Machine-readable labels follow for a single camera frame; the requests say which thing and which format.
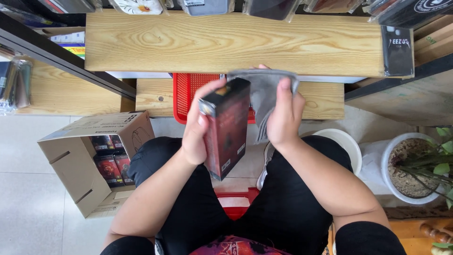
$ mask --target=right hand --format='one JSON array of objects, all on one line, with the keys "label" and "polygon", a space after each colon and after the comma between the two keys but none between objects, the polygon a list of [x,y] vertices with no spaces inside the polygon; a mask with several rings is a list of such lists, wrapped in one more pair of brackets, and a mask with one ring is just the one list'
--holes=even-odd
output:
[{"label": "right hand", "polygon": [[291,93],[291,80],[283,78],[277,87],[277,102],[267,121],[267,137],[280,151],[300,140],[299,126],[304,112],[305,98],[299,93]]}]

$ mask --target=shelf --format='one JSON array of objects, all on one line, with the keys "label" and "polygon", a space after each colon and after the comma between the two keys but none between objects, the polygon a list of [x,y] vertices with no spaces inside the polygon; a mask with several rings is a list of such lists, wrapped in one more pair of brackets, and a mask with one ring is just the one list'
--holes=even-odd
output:
[{"label": "shelf", "polygon": [[[299,92],[306,104],[302,119],[344,119],[344,84],[301,82]],[[173,80],[137,79],[135,109],[150,117],[173,117]]]},{"label": "shelf", "polygon": [[17,113],[94,115],[133,111],[135,103],[40,61],[33,61],[31,105]]},{"label": "shelf", "polygon": [[266,64],[299,75],[383,74],[381,29],[366,17],[295,15],[286,23],[241,13],[169,13],[87,14],[85,68],[223,74]]}]

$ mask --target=gray sneaker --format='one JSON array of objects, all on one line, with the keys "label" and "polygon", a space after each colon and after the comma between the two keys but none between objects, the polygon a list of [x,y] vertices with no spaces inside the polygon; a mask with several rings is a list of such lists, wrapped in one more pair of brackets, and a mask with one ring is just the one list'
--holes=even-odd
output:
[{"label": "gray sneaker", "polygon": [[256,188],[258,190],[261,190],[263,188],[264,179],[267,176],[266,166],[267,166],[267,163],[269,163],[269,161],[272,159],[272,156],[273,156],[274,152],[275,152],[275,148],[269,142],[266,145],[266,148],[264,149],[264,167],[263,167],[263,171],[261,172],[260,177],[258,177],[258,181],[256,182]]}]

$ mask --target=microfiber cloth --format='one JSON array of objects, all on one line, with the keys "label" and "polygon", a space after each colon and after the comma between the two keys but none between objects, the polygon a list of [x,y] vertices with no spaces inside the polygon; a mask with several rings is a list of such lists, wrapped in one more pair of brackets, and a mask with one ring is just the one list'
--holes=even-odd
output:
[{"label": "microfiber cloth", "polygon": [[250,81],[250,102],[255,110],[255,122],[258,125],[258,137],[255,144],[268,142],[267,119],[275,108],[277,86],[280,79],[291,80],[291,93],[294,95],[299,87],[297,74],[276,69],[240,69],[226,75],[227,81],[242,78]]}]

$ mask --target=toshiba box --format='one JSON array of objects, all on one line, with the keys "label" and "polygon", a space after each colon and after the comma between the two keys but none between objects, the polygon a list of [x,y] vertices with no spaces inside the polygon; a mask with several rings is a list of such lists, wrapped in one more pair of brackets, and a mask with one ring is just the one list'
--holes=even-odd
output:
[{"label": "toshiba box", "polygon": [[[96,139],[114,135],[115,148],[95,148],[101,144]],[[148,112],[141,111],[83,117],[42,138],[38,145],[83,216],[104,217],[115,215],[135,189],[123,180],[126,177],[112,155],[126,153],[130,160],[152,138]]]}]

